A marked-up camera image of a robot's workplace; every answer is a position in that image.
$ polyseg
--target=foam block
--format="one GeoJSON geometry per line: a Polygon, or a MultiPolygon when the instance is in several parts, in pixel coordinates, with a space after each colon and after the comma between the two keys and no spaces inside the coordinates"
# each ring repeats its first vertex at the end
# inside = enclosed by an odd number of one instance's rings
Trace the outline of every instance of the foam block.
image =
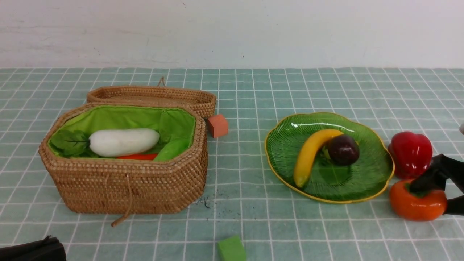
{"type": "Polygon", "coordinates": [[[222,261],[246,261],[246,253],[238,235],[218,242],[222,261]]]}
{"type": "Polygon", "coordinates": [[[218,138],[229,133],[229,123],[222,114],[216,114],[209,117],[206,123],[213,138],[218,138]]]}

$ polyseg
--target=dark purple fruit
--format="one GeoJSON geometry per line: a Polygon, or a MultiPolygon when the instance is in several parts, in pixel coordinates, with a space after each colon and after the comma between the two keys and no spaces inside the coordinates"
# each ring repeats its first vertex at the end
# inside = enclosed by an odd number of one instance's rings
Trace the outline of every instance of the dark purple fruit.
{"type": "Polygon", "coordinates": [[[348,166],[359,159],[359,146],[349,135],[343,134],[331,139],[327,144],[330,159],[337,165],[348,166]]]}

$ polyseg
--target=banana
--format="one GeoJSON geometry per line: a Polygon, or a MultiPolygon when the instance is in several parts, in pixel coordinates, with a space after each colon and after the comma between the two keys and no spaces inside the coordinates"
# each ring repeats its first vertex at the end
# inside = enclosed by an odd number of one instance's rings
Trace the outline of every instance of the banana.
{"type": "Polygon", "coordinates": [[[326,142],[342,134],[344,133],[334,129],[319,130],[304,142],[293,169],[293,180],[297,187],[302,188],[308,182],[317,152],[326,142]]]}

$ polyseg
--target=green plate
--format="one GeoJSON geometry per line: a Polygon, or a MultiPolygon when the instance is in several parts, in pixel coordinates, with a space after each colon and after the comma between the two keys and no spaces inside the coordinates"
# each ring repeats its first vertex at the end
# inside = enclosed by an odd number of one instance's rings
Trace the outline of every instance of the green plate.
{"type": "Polygon", "coordinates": [[[372,129],[331,112],[294,114],[281,120],[264,141],[272,172],[294,191],[328,203],[353,203],[372,199],[388,187],[395,166],[382,139],[372,129]],[[350,166],[336,166],[323,154],[316,156],[308,183],[299,189],[293,168],[303,143],[311,134],[336,129],[359,144],[359,159],[350,166]]]}

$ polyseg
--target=orange block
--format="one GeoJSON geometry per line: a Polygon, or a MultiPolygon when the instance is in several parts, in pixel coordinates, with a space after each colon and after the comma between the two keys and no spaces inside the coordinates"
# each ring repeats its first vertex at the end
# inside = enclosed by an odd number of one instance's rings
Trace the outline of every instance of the orange block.
{"type": "Polygon", "coordinates": [[[208,130],[213,138],[221,137],[229,133],[229,123],[222,114],[216,114],[206,121],[208,130]]]}

